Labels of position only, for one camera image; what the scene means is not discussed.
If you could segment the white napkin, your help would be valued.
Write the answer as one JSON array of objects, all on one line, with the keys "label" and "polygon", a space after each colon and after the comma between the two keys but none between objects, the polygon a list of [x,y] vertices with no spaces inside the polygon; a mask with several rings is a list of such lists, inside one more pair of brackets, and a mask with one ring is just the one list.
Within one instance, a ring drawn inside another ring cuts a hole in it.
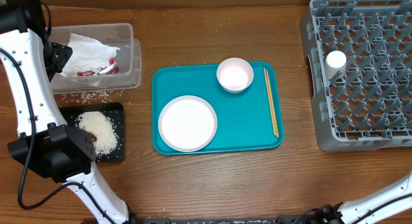
[{"label": "white napkin", "polygon": [[68,47],[73,50],[71,57],[63,67],[63,77],[77,76],[78,72],[93,71],[98,73],[108,67],[120,48],[102,44],[100,41],[72,33]]}]

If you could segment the red snack wrapper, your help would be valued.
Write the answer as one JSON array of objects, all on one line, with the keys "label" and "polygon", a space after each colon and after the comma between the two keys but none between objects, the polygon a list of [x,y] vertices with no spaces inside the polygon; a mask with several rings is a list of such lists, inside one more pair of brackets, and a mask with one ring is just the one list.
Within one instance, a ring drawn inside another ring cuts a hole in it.
[{"label": "red snack wrapper", "polygon": [[99,69],[98,72],[94,72],[93,70],[89,71],[84,71],[84,72],[77,72],[78,77],[83,77],[83,76],[94,76],[94,75],[110,75],[110,74],[116,74],[119,72],[118,64],[114,59],[109,60],[109,66],[105,68]]}]

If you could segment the white rice pile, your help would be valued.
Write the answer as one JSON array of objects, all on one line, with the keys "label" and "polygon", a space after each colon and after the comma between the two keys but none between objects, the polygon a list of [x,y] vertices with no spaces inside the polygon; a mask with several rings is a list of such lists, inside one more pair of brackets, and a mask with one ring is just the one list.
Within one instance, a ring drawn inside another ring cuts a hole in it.
[{"label": "white rice pile", "polygon": [[93,145],[95,146],[97,156],[109,154],[117,148],[118,135],[113,128],[113,122],[102,112],[85,112],[75,120],[78,122],[77,127],[96,137]]}]

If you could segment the brown food scrap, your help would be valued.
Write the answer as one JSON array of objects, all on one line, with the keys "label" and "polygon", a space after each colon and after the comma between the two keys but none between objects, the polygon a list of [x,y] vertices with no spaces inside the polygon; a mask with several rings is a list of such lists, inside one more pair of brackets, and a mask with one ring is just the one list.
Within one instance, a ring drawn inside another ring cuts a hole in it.
[{"label": "brown food scrap", "polygon": [[88,136],[89,136],[89,139],[90,139],[92,142],[96,142],[96,141],[97,141],[97,137],[96,137],[93,133],[87,131],[87,134],[88,134]]}]

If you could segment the white round plate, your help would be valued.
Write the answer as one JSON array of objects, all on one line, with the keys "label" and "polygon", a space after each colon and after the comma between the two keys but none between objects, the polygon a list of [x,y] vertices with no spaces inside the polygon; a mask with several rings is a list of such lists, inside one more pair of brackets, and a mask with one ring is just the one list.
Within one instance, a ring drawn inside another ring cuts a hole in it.
[{"label": "white round plate", "polygon": [[194,95],[176,97],[161,110],[158,131],[162,140],[175,151],[199,151],[211,143],[218,128],[214,108]]}]

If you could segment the white pink bowl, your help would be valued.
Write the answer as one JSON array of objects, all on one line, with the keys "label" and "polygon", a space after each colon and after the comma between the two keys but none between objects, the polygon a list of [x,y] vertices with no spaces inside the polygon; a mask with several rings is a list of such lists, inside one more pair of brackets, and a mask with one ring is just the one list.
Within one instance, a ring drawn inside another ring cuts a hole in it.
[{"label": "white pink bowl", "polygon": [[240,93],[251,85],[254,70],[246,60],[233,57],[225,59],[218,65],[216,77],[224,90]]}]

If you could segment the small white cup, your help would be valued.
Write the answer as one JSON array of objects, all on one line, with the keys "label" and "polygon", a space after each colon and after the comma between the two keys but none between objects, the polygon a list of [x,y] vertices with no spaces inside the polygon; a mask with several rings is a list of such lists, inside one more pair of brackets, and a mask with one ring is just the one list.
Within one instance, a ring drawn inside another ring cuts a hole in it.
[{"label": "small white cup", "polygon": [[331,51],[324,60],[324,71],[327,79],[331,79],[337,72],[346,71],[346,55],[339,50]]}]

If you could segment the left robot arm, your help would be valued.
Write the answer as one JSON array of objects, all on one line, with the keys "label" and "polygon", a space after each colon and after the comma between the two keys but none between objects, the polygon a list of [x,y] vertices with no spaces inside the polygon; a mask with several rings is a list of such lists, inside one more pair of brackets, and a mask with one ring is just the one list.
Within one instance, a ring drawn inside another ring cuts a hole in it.
[{"label": "left robot arm", "polygon": [[135,214],[109,187],[96,166],[91,135],[69,126],[50,82],[72,50],[51,42],[52,19],[41,0],[5,0],[1,5],[1,62],[17,113],[19,138],[10,156],[61,189],[70,189],[99,223],[136,223]]}]

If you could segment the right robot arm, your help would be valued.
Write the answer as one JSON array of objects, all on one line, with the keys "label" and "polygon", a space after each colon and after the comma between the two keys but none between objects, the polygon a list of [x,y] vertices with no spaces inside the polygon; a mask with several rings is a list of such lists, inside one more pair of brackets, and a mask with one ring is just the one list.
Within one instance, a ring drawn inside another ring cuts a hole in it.
[{"label": "right robot arm", "polygon": [[320,223],[373,224],[411,208],[411,173],[367,197],[321,214]]}]

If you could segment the grey dishwasher rack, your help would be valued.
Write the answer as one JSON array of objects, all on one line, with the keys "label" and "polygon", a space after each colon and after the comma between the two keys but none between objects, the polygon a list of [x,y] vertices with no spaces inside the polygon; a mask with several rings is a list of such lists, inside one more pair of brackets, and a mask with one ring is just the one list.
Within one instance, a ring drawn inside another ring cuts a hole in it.
[{"label": "grey dishwasher rack", "polygon": [[[311,0],[300,22],[312,111],[324,151],[411,145],[411,0]],[[324,60],[342,51],[344,74]]]}]

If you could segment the spilled rice on table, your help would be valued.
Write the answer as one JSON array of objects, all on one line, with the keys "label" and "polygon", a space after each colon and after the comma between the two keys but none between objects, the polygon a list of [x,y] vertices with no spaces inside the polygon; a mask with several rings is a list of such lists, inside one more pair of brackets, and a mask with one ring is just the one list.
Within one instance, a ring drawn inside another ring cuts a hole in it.
[{"label": "spilled rice on table", "polygon": [[123,90],[109,90],[109,91],[92,91],[92,92],[78,92],[66,93],[59,95],[60,104],[97,104],[114,102],[118,97],[121,97]]}]

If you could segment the clear plastic bin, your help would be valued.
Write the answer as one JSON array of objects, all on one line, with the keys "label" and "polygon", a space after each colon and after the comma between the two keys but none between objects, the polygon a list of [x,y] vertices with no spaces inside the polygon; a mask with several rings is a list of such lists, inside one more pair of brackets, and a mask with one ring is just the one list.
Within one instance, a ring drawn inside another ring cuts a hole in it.
[{"label": "clear plastic bin", "polygon": [[87,24],[54,27],[50,40],[67,45],[70,35],[76,33],[90,37],[103,44],[119,48],[114,61],[118,64],[116,74],[63,77],[56,74],[51,81],[55,94],[132,89],[140,85],[142,57],[140,43],[133,35],[133,27],[128,23]]}]

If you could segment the black plastic tray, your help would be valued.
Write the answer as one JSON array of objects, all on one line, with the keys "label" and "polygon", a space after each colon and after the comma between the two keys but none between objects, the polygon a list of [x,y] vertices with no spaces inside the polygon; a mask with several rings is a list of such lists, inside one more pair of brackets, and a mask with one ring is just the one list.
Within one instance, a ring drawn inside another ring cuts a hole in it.
[{"label": "black plastic tray", "polygon": [[99,111],[109,117],[113,122],[113,128],[118,135],[117,148],[109,154],[102,156],[96,155],[97,162],[120,162],[125,155],[125,131],[124,131],[124,108],[120,103],[105,103],[94,104],[87,106],[73,106],[60,109],[64,119],[69,126],[77,127],[78,122],[75,120],[79,115],[90,112]]}]

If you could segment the teal serving tray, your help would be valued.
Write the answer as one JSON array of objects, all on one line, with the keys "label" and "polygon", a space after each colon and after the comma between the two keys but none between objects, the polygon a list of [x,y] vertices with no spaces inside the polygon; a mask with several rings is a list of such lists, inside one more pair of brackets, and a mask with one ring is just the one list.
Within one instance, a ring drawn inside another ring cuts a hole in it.
[{"label": "teal serving tray", "polygon": [[276,74],[266,62],[251,62],[254,79],[241,93],[225,91],[216,77],[217,64],[171,66],[152,78],[152,143],[162,155],[179,152],[162,140],[158,119],[164,106],[176,97],[194,95],[215,110],[218,128],[200,154],[277,148],[285,137]]}]

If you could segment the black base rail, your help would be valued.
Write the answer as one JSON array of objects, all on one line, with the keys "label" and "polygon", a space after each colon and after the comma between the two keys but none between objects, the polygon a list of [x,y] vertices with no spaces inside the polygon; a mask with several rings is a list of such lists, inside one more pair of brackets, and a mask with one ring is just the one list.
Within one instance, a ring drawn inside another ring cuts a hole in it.
[{"label": "black base rail", "polygon": [[223,218],[223,219],[169,219],[135,218],[136,224],[291,224],[306,223],[310,215],[280,215],[276,218]]}]

